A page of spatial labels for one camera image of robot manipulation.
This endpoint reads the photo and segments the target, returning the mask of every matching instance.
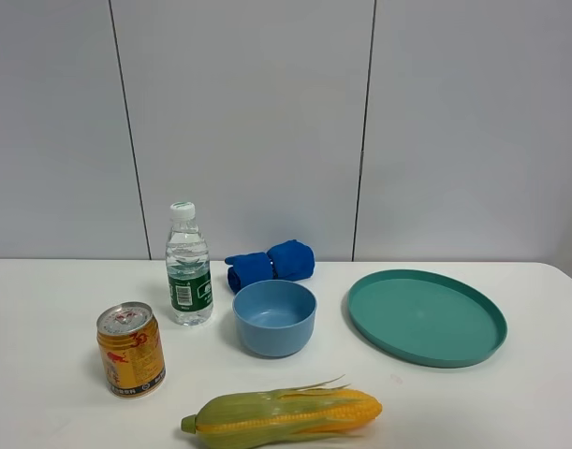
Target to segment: plate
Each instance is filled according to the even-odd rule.
[[[365,276],[350,289],[348,311],[370,342],[428,367],[480,363],[507,333],[504,315],[485,295],[428,271],[393,269]]]

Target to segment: corn cob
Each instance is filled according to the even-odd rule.
[[[373,421],[377,399],[345,386],[307,385],[215,398],[182,420],[210,449],[250,449],[271,442],[307,442],[346,436]]]

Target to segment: white table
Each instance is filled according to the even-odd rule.
[[[343,315],[348,288],[389,268],[418,268],[469,283],[493,300],[508,338],[486,362],[430,369],[391,358]],[[385,406],[363,439],[297,447],[375,449],[572,448],[572,280],[540,264],[320,263],[302,283],[318,300],[315,333],[276,360],[242,351],[226,267],[213,263],[208,324],[170,321],[163,262],[0,260],[0,448],[200,448],[183,416],[215,396],[345,374]],[[150,304],[167,378],[151,395],[119,399],[105,386],[95,320],[125,301]]]

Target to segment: plastic bottle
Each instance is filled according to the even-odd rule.
[[[204,323],[213,312],[213,291],[209,248],[198,230],[194,204],[171,205],[165,256],[175,321],[184,326]]]

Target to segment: can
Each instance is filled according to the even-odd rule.
[[[136,398],[165,378],[161,334],[153,310],[143,302],[125,302],[96,320],[96,339],[110,391]]]

